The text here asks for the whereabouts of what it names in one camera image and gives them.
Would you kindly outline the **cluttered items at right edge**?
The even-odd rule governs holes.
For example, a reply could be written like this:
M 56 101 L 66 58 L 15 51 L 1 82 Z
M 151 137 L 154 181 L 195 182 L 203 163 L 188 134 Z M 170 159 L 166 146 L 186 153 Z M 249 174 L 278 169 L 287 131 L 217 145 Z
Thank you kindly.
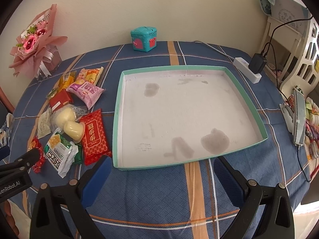
M 310 178 L 313 179 L 318 174 L 318 106 L 306 98 L 299 87 L 294 87 L 292 94 L 279 107 L 292 134 L 293 144 L 305 150 Z

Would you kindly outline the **white wooden shelf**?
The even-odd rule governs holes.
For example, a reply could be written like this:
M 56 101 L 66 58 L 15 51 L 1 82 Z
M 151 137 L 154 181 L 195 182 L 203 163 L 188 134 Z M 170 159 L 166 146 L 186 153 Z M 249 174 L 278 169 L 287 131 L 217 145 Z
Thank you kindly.
M 256 52 L 262 51 L 267 42 L 271 42 L 267 60 L 268 65 L 264 71 L 270 75 L 273 81 L 281 84 L 290 74 L 297 63 L 302 46 L 309 31 L 309 22 L 296 22 L 287 24 L 274 31 L 275 27 L 282 24 L 281 21 L 269 16 L 264 30 L 261 43 Z M 270 64 L 277 65 L 277 69 L 281 74 L 275 74 L 270 68 Z

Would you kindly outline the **red crinkly snack bag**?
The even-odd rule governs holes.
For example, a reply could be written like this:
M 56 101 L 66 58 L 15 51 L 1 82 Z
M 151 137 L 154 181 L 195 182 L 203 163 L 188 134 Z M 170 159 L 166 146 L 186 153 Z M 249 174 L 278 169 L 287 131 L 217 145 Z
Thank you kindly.
M 41 170 L 45 164 L 46 159 L 44 156 L 42 144 L 40 143 L 37 136 L 33 137 L 33 139 L 31 140 L 31 142 L 28 145 L 27 151 L 31 151 L 33 149 L 36 149 L 36 151 L 37 151 L 37 160 L 38 161 L 32 166 L 32 169 L 33 169 L 34 173 L 38 174 L 41 172 Z

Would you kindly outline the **small dark red packet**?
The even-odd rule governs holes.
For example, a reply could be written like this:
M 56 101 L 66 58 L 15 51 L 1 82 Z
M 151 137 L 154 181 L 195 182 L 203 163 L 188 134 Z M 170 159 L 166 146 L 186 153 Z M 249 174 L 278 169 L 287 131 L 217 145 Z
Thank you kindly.
M 55 112 L 62 108 L 65 105 L 72 104 L 73 99 L 71 94 L 66 91 L 66 89 L 62 89 L 58 92 L 53 98 L 49 100 L 49 105 L 52 112 Z

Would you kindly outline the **pink purple snack packet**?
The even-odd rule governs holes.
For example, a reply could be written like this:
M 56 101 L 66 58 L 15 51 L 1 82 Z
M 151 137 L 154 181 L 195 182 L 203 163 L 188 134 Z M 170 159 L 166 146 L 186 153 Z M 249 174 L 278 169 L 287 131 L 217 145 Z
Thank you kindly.
M 98 101 L 100 95 L 104 92 L 104 89 L 85 79 L 78 79 L 69 85 L 66 91 L 75 94 L 85 103 L 88 110 L 90 110 Z

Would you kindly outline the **yellow clear bread packet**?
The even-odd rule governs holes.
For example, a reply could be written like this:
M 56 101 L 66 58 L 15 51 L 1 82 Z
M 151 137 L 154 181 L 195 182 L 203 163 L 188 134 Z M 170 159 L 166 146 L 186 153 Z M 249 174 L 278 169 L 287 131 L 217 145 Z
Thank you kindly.
M 57 87 L 53 88 L 46 96 L 48 100 L 52 99 L 61 90 L 68 88 L 76 79 L 76 71 L 71 71 L 60 77 Z

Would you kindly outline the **green white small biscuit packet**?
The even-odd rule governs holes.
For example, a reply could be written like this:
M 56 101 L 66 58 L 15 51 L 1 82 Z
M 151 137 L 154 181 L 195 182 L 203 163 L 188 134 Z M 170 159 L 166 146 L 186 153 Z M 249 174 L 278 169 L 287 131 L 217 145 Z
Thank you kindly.
M 78 153 L 78 145 L 68 141 L 58 128 L 44 147 L 44 154 L 61 178 L 65 178 Z

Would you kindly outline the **black power adapter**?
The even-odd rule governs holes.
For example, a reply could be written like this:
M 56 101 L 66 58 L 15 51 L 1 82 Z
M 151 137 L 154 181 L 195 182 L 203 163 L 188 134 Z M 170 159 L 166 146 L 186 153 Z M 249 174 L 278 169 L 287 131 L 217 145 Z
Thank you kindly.
M 258 73 L 261 73 L 266 63 L 267 63 L 266 57 L 264 57 L 260 53 L 255 53 L 248 65 L 248 68 L 252 73 L 258 74 Z

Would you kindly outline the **white power strip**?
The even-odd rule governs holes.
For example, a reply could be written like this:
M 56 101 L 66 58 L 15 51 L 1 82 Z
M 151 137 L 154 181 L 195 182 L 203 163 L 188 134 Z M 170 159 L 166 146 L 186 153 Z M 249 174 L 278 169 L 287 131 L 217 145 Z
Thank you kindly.
M 253 73 L 249 68 L 249 64 L 248 62 L 241 58 L 241 57 L 236 57 L 234 58 L 234 61 L 233 61 L 233 65 L 239 70 L 241 71 L 241 73 L 243 75 L 245 75 L 253 84 L 257 84 L 260 79 L 262 78 L 261 74 L 260 73 Z

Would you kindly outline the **green mung bean biscuit packet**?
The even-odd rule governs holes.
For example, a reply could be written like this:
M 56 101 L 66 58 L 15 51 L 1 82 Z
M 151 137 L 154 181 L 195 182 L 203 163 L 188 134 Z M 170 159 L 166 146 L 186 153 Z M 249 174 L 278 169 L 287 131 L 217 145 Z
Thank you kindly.
M 83 162 L 83 149 L 82 149 L 82 146 L 80 144 L 75 144 L 75 145 L 77 147 L 77 153 L 74 157 L 73 164 L 79 165 L 79 164 L 82 164 L 82 162 Z

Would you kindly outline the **white carved chair back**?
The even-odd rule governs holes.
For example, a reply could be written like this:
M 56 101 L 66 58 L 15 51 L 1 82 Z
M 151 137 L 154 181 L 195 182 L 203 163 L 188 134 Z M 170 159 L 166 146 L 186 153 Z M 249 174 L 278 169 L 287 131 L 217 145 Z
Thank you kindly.
M 301 55 L 298 56 L 297 63 L 292 72 L 284 79 L 280 90 L 289 97 L 292 90 L 297 86 L 306 97 L 318 85 L 318 23 L 310 20 L 307 27 L 307 34 L 301 48 Z

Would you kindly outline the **clear cream bun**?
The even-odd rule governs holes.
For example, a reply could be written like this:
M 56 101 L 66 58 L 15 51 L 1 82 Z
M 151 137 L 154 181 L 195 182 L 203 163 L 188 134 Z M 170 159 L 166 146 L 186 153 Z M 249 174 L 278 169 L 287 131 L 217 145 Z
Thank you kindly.
M 72 104 L 65 105 L 56 110 L 50 118 L 50 128 L 54 132 L 56 129 L 62 130 L 67 121 L 78 121 L 82 116 L 87 114 L 86 106 L 75 106 Z

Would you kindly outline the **cream jelly cup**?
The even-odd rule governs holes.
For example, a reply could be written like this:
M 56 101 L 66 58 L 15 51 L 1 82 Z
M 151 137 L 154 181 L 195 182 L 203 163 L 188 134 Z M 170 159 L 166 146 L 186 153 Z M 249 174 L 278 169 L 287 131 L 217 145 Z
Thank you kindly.
M 79 143 L 85 132 L 85 123 L 77 123 L 75 121 L 66 121 L 63 127 L 64 133 L 66 133 L 72 140 Z

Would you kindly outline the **orange white cake snack packet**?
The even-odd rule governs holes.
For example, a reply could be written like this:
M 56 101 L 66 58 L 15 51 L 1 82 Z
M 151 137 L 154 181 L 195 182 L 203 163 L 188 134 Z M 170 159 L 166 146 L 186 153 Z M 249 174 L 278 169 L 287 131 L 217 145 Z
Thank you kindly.
M 96 85 L 103 71 L 104 67 L 95 69 L 81 69 L 79 74 L 77 75 L 76 80 L 85 79 L 86 81 Z

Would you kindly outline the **large red gold packet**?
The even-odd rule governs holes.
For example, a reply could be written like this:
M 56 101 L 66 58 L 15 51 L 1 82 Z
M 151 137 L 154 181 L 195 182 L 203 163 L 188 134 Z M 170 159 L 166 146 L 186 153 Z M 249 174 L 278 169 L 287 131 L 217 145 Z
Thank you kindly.
M 103 155 L 112 157 L 112 152 L 104 131 L 102 110 L 98 109 L 80 118 L 85 124 L 84 136 L 81 140 L 84 149 L 84 164 L 89 166 L 97 162 Z

